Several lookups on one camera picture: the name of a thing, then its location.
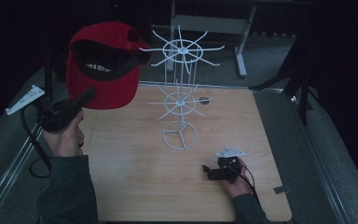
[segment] light wood tabletop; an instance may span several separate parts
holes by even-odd
[[[289,220],[286,195],[274,191],[282,182],[253,94],[198,87],[193,96],[207,97],[210,103],[197,103],[197,112],[185,115],[198,134],[186,150],[168,147],[162,138],[164,128],[178,116],[159,119],[167,109],[150,104],[164,101],[157,86],[139,86],[132,102],[118,109],[85,109],[82,148],[89,155],[100,220],[234,221],[231,200],[202,170],[203,164],[218,168],[215,153],[225,147],[245,152],[240,158],[255,178],[267,217]]]

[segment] red cap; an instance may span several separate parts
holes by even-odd
[[[66,87],[72,99],[93,87],[96,95],[84,107],[114,109],[135,96],[139,66],[150,58],[150,49],[132,27],[116,21],[87,26],[69,43]]]

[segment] person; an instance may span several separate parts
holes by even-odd
[[[50,185],[39,195],[37,201],[42,223],[99,223],[89,157],[83,155],[81,149],[84,134],[78,124],[83,118],[82,110],[63,132],[43,132],[54,157],[51,159]],[[241,175],[246,176],[246,169],[243,167]],[[237,223],[270,223],[246,181],[237,178],[233,184],[226,180],[219,182],[234,203]]]

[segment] metal stand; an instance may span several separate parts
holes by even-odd
[[[182,27],[183,30],[205,31],[241,35],[241,43],[235,48],[235,57],[240,77],[247,77],[245,62],[242,57],[243,48],[248,38],[249,31],[252,26],[253,17],[255,15],[256,6],[251,7],[246,20],[231,18],[215,18],[178,15],[175,13],[175,1],[172,0],[171,9],[171,40],[174,39],[176,27]],[[168,62],[167,68],[169,72],[173,71],[173,64]]]
[[[165,99],[161,103],[149,103],[154,105],[164,105],[167,112],[159,119],[163,119],[169,114],[178,116],[177,121],[169,123],[162,132],[162,137],[167,146],[173,149],[188,149],[192,147],[197,141],[197,130],[191,123],[187,122],[185,116],[189,113],[196,112],[199,115],[205,117],[196,110],[197,103],[209,102],[211,99],[199,99],[196,100],[193,96],[195,89],[198,85],[195,83],[197,74],[197,63],[203,61],[213,66],[218,66],[218,63],[211,63],[202,59],[204,51],[208,50],[220,50],[217,49],[203,49],[198,42],[206,36],[207,32],[196,41],[190,41],[182,39],[182,35],[179,30],[179,39],[167,41],[161,36],[157,35],[154,31],[154,35],[163,40],[166,44],[162,49],[141,49],[144,51],[161,51],[165,57],[159,63],[152,64],[152,66],[158,66],[165,63],[165,84],[164,89],[158,85],[158,88],[164,92]],[[168,64],[173,65],[173,85],[169,85],[169,79],[167,74]],[[179,135],[180,141],[177,141],[177,137],[172,138],[172,135]]]

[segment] rotating display stand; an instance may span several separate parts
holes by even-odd
[[[180,26],[178,26],[179,39],[167,41],[163,37],[153,34],[164,41],[165,45],[162,49],[141,49],[143,51],[161,51],[164,59],[159,63],[151,64],[152,66],[159,66],[165,64],[165,82],[164,87],[157,85],[157,87],[165,94],[163,102],[150,103],[153,105],[164,105],[167,112],[159,119],[163,119],[169,114],[174,114],[178,117],[177,120],[169,123],[162,131],[162,138],[168,147],[178,150],[189,149],[197,141],[197,130],[186,121],[186,115],[190,113],[197,113],[203,117],[202,113],[196,110],[197,103],[208,104],[211,99],[196,100],[193,93],[198,84],[196,84],[197,64],[198,61],[203,61],[213,66],[218,66],[219,63],[211,63],[202,58],[204,51],[220,50],[224,46],[216,49],[203,49],[198,42],[207,35],[205,32],[196,41],[190,41],[182,38]],[[173,62],[172,84],[168,81],[167,63]]]

